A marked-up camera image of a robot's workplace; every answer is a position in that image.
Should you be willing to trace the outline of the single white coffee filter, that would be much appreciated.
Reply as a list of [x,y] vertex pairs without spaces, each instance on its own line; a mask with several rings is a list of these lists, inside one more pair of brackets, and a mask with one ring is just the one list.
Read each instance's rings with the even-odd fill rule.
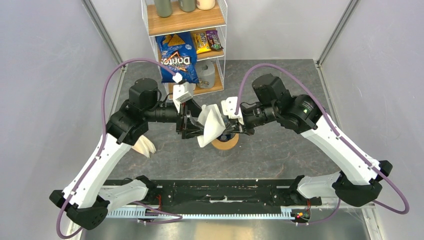
[[203,134],[197,137],[201,148],[218,138],[226,129],[217,104],[203,105],[198,116],[198,122],[204,127]]

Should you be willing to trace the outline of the round wooden dripper stand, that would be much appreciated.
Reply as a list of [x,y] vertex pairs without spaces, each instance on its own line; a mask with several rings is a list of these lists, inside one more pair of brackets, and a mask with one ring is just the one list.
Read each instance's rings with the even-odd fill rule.
[[220,137],[214,139],[211,144],[214,148],[221,150],[221,151],[228,151],[234,148],[238,141],[239,141],[239,134],[238,133],[232,133],[229,135],[226,135],[226,139],[222,140]]

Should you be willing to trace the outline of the clear glass cup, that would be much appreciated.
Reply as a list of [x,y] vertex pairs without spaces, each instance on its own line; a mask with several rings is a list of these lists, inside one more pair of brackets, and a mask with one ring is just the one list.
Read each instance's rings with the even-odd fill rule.
[[215,151],[215,153],[216,153],[216,155],[218,157],[227,158],[227,157],[229,157],[229,156],[231,156],[233,154],[233,151],[232,150],[220,150],[220,149],[217,149]]

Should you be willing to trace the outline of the coffee filter paper pack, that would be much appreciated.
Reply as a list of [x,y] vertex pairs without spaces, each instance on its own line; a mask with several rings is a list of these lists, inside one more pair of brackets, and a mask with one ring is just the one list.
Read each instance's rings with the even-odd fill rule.
[[151,154],[157,151],[155,145],[145,135],[138,138],[132,149],[147,158],[150,158]]

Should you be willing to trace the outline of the white wire shelf rack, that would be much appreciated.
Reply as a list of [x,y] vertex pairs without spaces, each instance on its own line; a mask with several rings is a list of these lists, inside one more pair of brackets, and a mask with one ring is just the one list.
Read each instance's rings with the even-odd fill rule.
[[224,0],[143,0],[142,20],[155,59],[181,73],[195,95],[225,88],[228,5]]

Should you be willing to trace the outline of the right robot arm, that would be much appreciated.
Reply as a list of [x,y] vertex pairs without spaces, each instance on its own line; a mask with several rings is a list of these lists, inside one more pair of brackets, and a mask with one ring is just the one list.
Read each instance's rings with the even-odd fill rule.
[[257,102],[250,107],[242,106],[235,96],[221,101],[223,114],[231,122],[231,135],[253,135],[256,127],[277,122],[316,145],[339,167],[333,174],[298,176],[288,191],[292,203],[339,198],[361,207],[378,198],[383,188],[381,180],[393,168],[389,161],[373,159],[359,149],[309,95],[291,95],[279,77],[265,74],[251,86]]

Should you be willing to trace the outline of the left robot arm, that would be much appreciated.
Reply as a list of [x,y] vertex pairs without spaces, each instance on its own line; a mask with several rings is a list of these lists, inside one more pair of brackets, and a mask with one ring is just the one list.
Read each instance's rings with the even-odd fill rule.
[[110,116],[106,132],[87,163],[65,189],[54,190],[50,200],[62,214],[86,230],[96,228],[109,212],[127,204],[152,204],[157,198],[156,184],[145,176],[109,190],[102,190],[102,186],[131,148],[140,146],[146,154],[155,150],[145,139],[150,122],[175,123],[181,131],[188,107],[200,111],[192,98],[193,87],[186,81],[173,86],[172,102],[168,103],[154,79],[137,80],[129,88],[128,99]]

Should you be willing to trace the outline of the blue Doritos chip bag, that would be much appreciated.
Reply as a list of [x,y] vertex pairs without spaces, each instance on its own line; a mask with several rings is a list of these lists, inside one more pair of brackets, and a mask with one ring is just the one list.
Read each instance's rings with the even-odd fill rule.
[[190,84],[199,82],[195,65],[198,60],[194,41],[189,31],[155,37],[159,61],[174,73],[180,73]]

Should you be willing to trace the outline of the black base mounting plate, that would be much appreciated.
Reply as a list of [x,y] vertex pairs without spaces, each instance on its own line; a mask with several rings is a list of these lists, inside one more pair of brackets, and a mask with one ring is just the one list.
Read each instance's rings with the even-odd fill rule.
[[321,206],[306,199],[296,179],[156,179],[142,203],[174,214],[277,214],[281,207]]

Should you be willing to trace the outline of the dark candy bag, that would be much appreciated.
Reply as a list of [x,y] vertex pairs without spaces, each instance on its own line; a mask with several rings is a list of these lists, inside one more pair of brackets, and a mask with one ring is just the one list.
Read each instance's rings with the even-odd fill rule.
[[224,49],[219,39],[217,30],[206,30],[205,34],[209,47],[212,51],[219,52]]

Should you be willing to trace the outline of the cream lotion bottle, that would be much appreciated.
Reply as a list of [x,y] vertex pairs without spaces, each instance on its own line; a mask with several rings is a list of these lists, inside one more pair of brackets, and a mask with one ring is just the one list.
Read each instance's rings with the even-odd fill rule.
[[196,0],[196,7],[200,10],[207,11],[215,7],[215,0]]

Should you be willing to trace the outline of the green pump bottle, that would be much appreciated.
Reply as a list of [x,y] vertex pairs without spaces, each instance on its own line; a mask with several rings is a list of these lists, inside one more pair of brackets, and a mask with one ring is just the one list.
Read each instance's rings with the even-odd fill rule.
[[154,0],[154,5],[157,15],[161,18],[167,18],[173,13],[171,0]]

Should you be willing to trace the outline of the left aluminium frame post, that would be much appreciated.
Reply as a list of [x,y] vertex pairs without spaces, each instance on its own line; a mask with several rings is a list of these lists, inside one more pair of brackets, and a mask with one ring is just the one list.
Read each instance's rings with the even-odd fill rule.
[[94,3],[92,0],[81,0],[83,6],[85,7],[88,15],[90,16],[94,26],[99,32],[101,38],[103,39],[106,47],[108,48],[112,58],[117,64],[123,62],[123,58],[121,57],[117,47],[115,46],[112,37],[108,33],[106,26],[104,25],[98,11],[96,10]]

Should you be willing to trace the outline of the aluminium frame post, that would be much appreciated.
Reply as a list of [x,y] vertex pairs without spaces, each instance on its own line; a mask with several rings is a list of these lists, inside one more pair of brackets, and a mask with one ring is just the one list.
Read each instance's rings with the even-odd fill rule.
[[344,30],[345,26],[347,25],[349,19],[351,18],[352,14],[354,13],[359,3],[360,3],[360,0],[350,0],[348,2],[346,9],[344,10],[342,16],[340,17],[335,29],[333,30],[330,38],[328,39],[319,58],[315,62],[318,68],[321,68],[323,66],[333,46],[337,42],[339,36],[341,35],[342,31]]
[[92,0],[81,0],[83,6],[85,7],[88,15],[90,16],[94,26],[99,32],[101,38],[103,39],[106,47],[108,48],[112,58],[117,64],[123,62],[123,58],[121,57],[117,47],[115,46],[112,37],[108,33],[106,26],[104,25],[98,11],[96,10],[94,3]]

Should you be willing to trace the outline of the right aluminium frame post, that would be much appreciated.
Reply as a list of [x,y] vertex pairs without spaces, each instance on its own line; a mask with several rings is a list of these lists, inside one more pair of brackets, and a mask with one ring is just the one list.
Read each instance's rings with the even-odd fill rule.
[[315,62],[318,68],[321,68],[323,66],[333,46],[337,42],[339,36],[341,35],[342,31],[344,30],[345,26],[347,25],[349,19],[351,18],[352,14],[354,13],[359,3],[360,3],[360,0],[350,0],[348,2],[346,9],[344,10],[342,16],[340,17],[335,29],[333,30],[330,38],[328,39],[319,58]]

